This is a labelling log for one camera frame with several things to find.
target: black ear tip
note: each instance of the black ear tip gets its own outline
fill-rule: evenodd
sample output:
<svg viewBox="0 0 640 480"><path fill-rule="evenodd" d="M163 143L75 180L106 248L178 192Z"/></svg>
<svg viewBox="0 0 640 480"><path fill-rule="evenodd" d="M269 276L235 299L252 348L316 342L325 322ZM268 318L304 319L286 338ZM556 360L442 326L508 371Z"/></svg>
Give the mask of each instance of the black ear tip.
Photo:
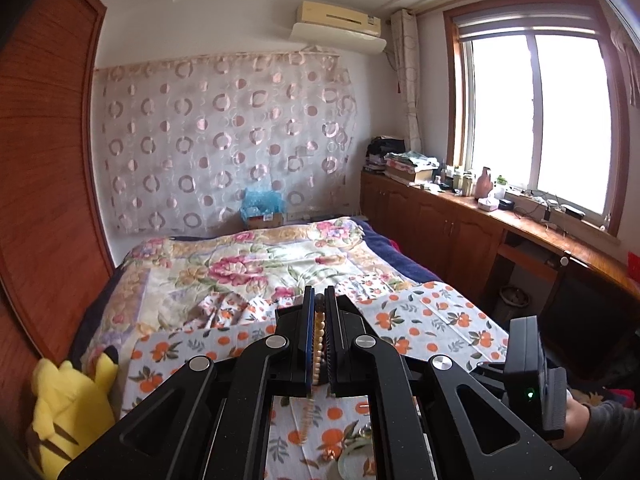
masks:
<svg viewBox="0 0 640 480"><path fill-rule="evenodd" d="M104 353L109 356L109 359L113 361L113 364L118 364L118 350L115 346L107 346L107 348L104 349Z"/></svg>

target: window blind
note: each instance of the window blind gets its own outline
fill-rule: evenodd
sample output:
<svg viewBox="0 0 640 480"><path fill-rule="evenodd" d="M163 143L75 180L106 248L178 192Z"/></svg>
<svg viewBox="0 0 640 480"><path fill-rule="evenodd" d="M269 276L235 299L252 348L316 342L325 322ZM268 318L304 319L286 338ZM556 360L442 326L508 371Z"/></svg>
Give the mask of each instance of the window blind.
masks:
<svg viewBox="0 0 640 480"><path fill-rule="evenodd" d="M457 16L460 41L508 34L570 34L598 36L593 9L575 4L531 4L498 7Z"/></svg>

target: yellow plush toy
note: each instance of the yellow plush toy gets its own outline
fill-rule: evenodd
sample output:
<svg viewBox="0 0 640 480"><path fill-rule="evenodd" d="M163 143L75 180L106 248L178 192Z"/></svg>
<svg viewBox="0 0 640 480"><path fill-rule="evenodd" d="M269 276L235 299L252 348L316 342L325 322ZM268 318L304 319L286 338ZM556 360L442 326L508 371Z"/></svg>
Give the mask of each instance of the yellow plush toy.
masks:
<svg viewBox="0 0 640 480"><path fill-rule="evenodd" d="M27 444L31 463L46 480L56 480L66 464L113 426L107 395L117 371L105 353L93 381L69 361L60 368L48 359L38 362L31 379L37 400Z"/></svg>

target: orange print tablecloth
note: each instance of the orange print tablecloth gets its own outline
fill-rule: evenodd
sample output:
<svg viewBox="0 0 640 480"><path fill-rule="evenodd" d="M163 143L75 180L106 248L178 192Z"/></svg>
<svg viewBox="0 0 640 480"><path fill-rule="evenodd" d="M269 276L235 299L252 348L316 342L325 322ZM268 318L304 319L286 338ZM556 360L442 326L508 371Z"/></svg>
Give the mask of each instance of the orange print tablecloth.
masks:
<svg viewBox="0 0 640 480"><path fill-rule="evenodd" d="M447 354L466 370L478 362L503 361L507 334L486 314L446 283L429 282L356 304L378 335L402 353L429 359ZM275 330L274 321L194 330L157 332L143 337L131 355L121 416L155 390L193 356L214 360L238 356L252 342ZM314 392L308 438L300 443L306 399L274 397L266 459L267 478L337 479L344 447L369 423L366 397L335 399L328 387ZM363 457L366 478L374 467Z"/></svg>

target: cardboard box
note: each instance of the cardboard box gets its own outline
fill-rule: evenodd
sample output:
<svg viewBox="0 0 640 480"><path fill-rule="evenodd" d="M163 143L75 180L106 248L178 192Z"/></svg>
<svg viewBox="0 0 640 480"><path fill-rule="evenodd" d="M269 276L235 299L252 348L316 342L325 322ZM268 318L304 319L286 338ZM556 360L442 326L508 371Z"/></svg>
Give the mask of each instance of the cardboard box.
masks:
<svg viewBox="0 0 640 480"><path fill-rule="evenodd" d="M246 219L246 226L249 229L270 229L272 227L280 227L283 224L284 216L282 213L263 216L249 216L249 218Z"/></svg>
<svg viewBox="0 0 640 480"><path fill-rule="evenodd" d="M393 168L391 166L387 166L385 168L385 173L401 178L408 184L413 182L429 182L433 177L433 170L422 170L416 171L415 173L409 173L408 171L398 170L398 168Z"/></svg>

